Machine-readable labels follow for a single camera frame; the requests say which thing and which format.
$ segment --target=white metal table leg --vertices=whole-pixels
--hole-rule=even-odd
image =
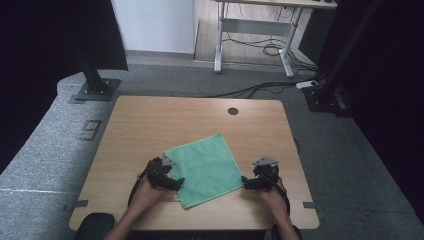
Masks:
[[[215,67],[214,67],[215,73],[221,72],[221,62],[222,62],[222,25],[224,22],[225,3],[220,2],[219,5],[221,9],[219,11],[219,19],[218,19],[218,44],[215,49]]]
[[[294,74],[293,74],[293,71],[292,71],[291,66],[290,66],[290,61],[287,59],[287,53],[289,52],[290,45],[293,41],[293,37],[294,37],[294,34],[296,32],[297,25],[299,23],[300,15],[302,14],[302,10],[303,10],[303,8],[301,8],[301,7],[296,8],[294,19],[292,21],[292,26],[290,28],[289,35],[287,36],[286,45],[284,46],[284,48],[282,50],[279,51],[281,61],[283,62],[284,70],[286,71],[286,75],[287,75],[288,78],[293,78]]]

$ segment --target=carpeted floor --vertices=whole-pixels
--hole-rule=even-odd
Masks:
[[[84,78],[62,80],[58,96],[25,146],[0,177],[0,239],[72,239],[68,221],[120,95],[201,97],[265,82],[282,73],[130,65],[101,71],[122,80],[111,102],[68,103]],[[254,98],[283,102],[317,207],[320,226],[304,239],[424,239],[424,227],[352,119],[313,113],[296,88],[258,91]],[[101,121],[92,141],[87,120]]]

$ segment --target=wooden table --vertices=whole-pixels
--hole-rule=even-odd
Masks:
[[[219,16],[218,16],[218,44],[215,49],[215,66],[214,72],[221,72],[222,63],[222,33],[247,33],[258,35],[272,35],[287,37],[286,44],[283,49],[280,49],[280,58],[283,63],[284,70],[288,78],[293,78],[294,74],[287,59],[287,54],[290,45],[293,41],[294,34],[299,23],[300,15],[303,8],[313,9],[335,9],[337,4],[332,0],[331,3],[326,3],[324,0],[215,0],[219,2]],[[271,5],[271,6],[285,6],[294,7],[294,16],[290,23],[270,22],[270,21],[252,21],[245,19],[230,19],[225,17],[225,4],[229,3],[243,3],[243,4],[256,4],[256,5]]]
[[[230,115],[236,108],[237,115]],[[76,230],[92,212],[124,213],[137,173],[165,150],[222,133],[241,171],[254,177],[252,162],[268,156],[279,160],[280,176],[288,189],[293,223],[301,229],[319,225],[308,184],[279,101],[122,96],[118,99],[69,225]],[[238,189],[184,210],[176,193],[146,212],[138,230],[269,229],[270,212],[254,191]]]

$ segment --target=folded cloth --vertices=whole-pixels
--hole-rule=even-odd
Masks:
[[[171,170],[172,177],[185,178],[178,191],[185,209],[243,186],[240,168],[220,133],[165,151],[165,154],[176,163]]]

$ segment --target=hand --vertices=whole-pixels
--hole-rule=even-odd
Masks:
[[[147,176],[144,176],[141,179],[136,192],[134,193],[133,199],[128,209],[132,212],[141,214],[146,209],[155,205],[165,192],[166,191],[164,189],[152,188],[149,180],[147,179]]]
[[[281,179],[278,180],[277,185],[285,191]],[[275,214],[281,213],[287,214],[287,205],[275,187],[272,187],[269,190],[257,189],[256,193],[259,195],[259,198],[262,200],[262,202],[264,202],[268,209],[274,214],[274,216]]]

